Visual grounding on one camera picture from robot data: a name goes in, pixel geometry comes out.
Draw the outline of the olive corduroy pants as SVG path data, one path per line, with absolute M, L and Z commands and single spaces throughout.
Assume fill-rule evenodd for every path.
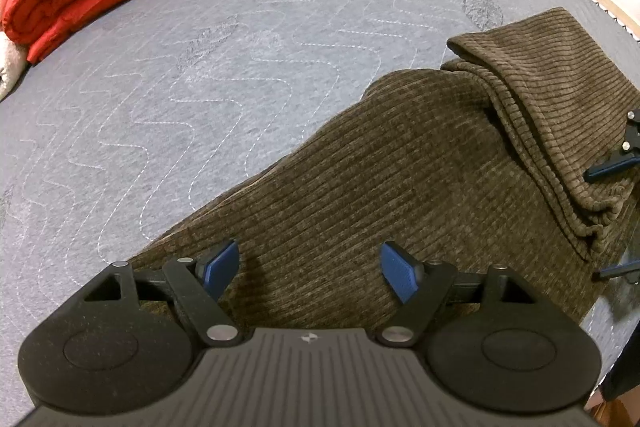
M 394 311 L 386 241 L 464 271 L 510 265 L 569 317 L 639 217 L 639 173 L 589 184 L 639 91 L 556 8 L 448 42 L 439 69 L 392 72 L 295 152 L 192 213 L 138 269 L 225 239 L 241 269 L 224 306 L 285 329 L 372 327 Z

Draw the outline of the grey quilted mattress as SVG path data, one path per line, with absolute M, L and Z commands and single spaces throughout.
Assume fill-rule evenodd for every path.
M 1 104 L 1 421 L 32 407 L 24 337 L 110 262 L 298 147 L 448 38 L 568 9 L 631 80 L 639 47 L 592 0 L 130 0 Z

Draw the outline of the cream folded blanket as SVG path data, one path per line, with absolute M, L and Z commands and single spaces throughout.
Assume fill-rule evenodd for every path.
M 4 32 L 2 25 L 2 15 L 6 2 L 8 0 L 1 0 L 1 34 L 0 34 L 0 72 L 1 72 L 1 87 L 0 87 L 0 100 L 6 98 L 13 88 L 15 87 L 17 80 L 21 78 L 26 68 L 26 56 L 27 49 L 24 46 L 13 42 Z

